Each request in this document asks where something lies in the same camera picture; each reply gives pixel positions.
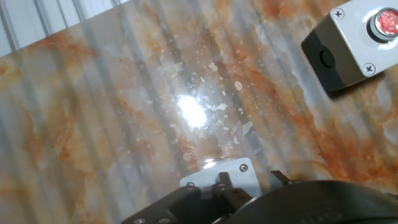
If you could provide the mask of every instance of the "red push button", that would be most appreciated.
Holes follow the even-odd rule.
[[[398,36],[398,11],[384,9],[376,17],[376,28],[387,37]]]

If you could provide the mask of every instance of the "screw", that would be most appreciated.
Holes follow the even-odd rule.
[[[139,219],[134,220],[133,224],[144,224],[146,222],[147,221],[145,220],[145,218],[139,218]]]
[[[345,17],[344,11],[339,8],[334,9],[331,13],[333,14],[333,17],[335,19],[344,19],[344,17]]]
[[[192,182],[187,183],[187,187],[194,187],[194,186],[195,186],[195,184]]]
[[[366,63],[363,70],[365,74],[369,76],[376,73],[376,67],[372,63]]]
[[[246,172],[246,171],[248,171],[248,165],[242,164],[242,165],[239,167],[239,170],[240,170],[241,172]]]
[[[161,218],[160,220],[157,221],[157,223],[160,224],[167,224],[167,223],[171,223],[172,221],[169,218]]]

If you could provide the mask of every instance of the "white mounting plate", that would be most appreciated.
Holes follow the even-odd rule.
[[[241,172],[239,170],[242,164],[246,164],[248,166],[246,172]],[[262,195],[256,172],[254,171],[253,164],[249,158],[222,162],[208,169],[201,170],[189,175],[188,177],[184,177],[180,181],[180,186],[184,187],[189,182],[194,183],[196,187],[200,188],[212,186],[216,183],[216,179],[220,172],[228,172],[234,188],[242,188],[252,197],[259,197]]]
[[[366,29],[370,18],[381,9],[388,7],[398,9],[398,1],[353,0],[338,7],[344,11],[343,19],[336,19],[333,16],[334,10],[330,13],[365,77],[372,77],[398,63],[398,38],[382,44],[373,40]],[[376,67],[376,72],[373,75],[368,75],[365,72],[367,63]]]

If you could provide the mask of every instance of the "corrugated panel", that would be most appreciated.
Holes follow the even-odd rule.
[[[120,0],[0,0],[0,56],[98,15]]]

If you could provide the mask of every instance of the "metal bracket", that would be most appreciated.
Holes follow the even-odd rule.
[[[227,172],[231,179],[233,188],[242,188],[252,197],[262,195],[259,181],[254,171],[253,164],[249,158],[235,159],[229,162],[222,162],[208,169],[184,177],[180,186],[196,186],[201,189],[218,183],[219,173]]]

